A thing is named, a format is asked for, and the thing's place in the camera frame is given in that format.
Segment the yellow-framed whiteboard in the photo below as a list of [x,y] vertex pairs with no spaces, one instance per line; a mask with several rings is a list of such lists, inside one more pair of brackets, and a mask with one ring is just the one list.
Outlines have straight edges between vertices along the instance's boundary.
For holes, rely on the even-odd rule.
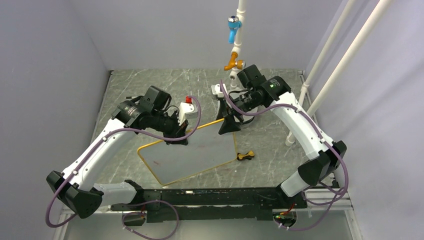
[[199,126],[187,139],[188,145],[167,145],[158,140],[139,147],[137,154],[162,186],[228,164],[237,157],[236,134],[220,135],[222,122],[221,119]]

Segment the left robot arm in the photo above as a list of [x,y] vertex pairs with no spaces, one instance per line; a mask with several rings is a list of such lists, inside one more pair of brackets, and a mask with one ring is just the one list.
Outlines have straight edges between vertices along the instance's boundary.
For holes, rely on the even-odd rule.
[[54,197],[81,219],[108,205],[125,204],[131,210],[139,209],[144,203],[144,190],[134,181],[98,184],[96,180],[127,142],[138,134],[149,134],[146,129],[160,132],[162,135],[156,138],[168,145],[187,145],[188,116],[201,115],[199,101],[192,96],[188,99],[191,101],[180,103],[169,115],[171,95],[151,85],[144,95],[128,97],[121,102],[81,156],[64,170],[53,170],[47,176]]

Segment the yellow black eraser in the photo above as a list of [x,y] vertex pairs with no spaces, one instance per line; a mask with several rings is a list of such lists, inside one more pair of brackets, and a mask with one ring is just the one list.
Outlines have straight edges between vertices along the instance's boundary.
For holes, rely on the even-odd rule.
[[247,153],[238,152],[236,155],[236,159],[238,161],[252,160],[255,157],[255,153],[253,151],[248,151]]

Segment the white PVC pipe frame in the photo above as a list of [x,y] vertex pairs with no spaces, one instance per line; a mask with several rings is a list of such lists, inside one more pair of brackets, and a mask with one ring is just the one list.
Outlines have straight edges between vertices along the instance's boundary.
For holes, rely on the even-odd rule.
[[[314,101],[310,103],[309,108],[307,110],[308,115],[313,116],[315,112],[318,110],[318,108],[322,105],[324,100],[327,98],[330,90],[333,88],[336,80],[338,80],[338,78],[342,75],[342,73],[347,68],[349,63],[356,56],[358,50],[365,43],[365,40],[370,35],[371,31],[377,25],[380,18],[386,12],[387,8],[390,6],[391,3],[392,3],[391,0],[380,0],[375,5],[374,9],[371,11],[368,18],[363,23],[357,35],[354,37],[351,44],[349,45],[349,47],[347,48],[347,50],[345,51],[345,53],[343,54],[339,62],[337,63],[331,75],[328,77],[326,83],[321,88],[320,92],[318,93]],[[325,44],[323,45],[315,63],[313,64],[312,69],[310,70],[307,79],[305,80],[305,82],[303,83],[301,87],[300,96],[299,96],[299,100],[301,103],[304,102],[304,99],[309,91],[309,86],[311,85],[313,80],[316,79],[316,75],[318,73],[319,68],[322,67],[322,65],[324,64],[327,53],[329,52],[332,44],[335,42],[336,37],[341,31],[345,21],[350,15],[355,4],[356,4],[355,0],[348,0],[346,4],[344,5]]]

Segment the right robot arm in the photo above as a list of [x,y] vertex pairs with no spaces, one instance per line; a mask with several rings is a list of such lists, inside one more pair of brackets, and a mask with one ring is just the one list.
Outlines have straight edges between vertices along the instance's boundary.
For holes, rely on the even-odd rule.
[[236,98],[230,97],[222,82],[211,87],[223,111],[224,122],[220,134],[241,129],[235,118],[243,121],[243,116],[253,117],[271,111],[292,132],[308,158],[295,173],[278,185],[275,200],[280,207],[289,207],[297,194],[316,186],[339,166],[344,172],[347,171],[342,162],[347,150],[345,143],[335,142],[318,127],[282,77],[266,79],[254,64],[240,71],[237,77],[245,90]]

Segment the blue valve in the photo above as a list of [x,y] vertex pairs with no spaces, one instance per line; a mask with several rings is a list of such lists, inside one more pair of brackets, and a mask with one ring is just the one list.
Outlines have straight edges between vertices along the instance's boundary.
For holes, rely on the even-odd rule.
[[233,44],[235,42],[238,29],[242,27],[242,22],[239,17],[232,15],[228,17],[227,25],[229,28],[228,43]]

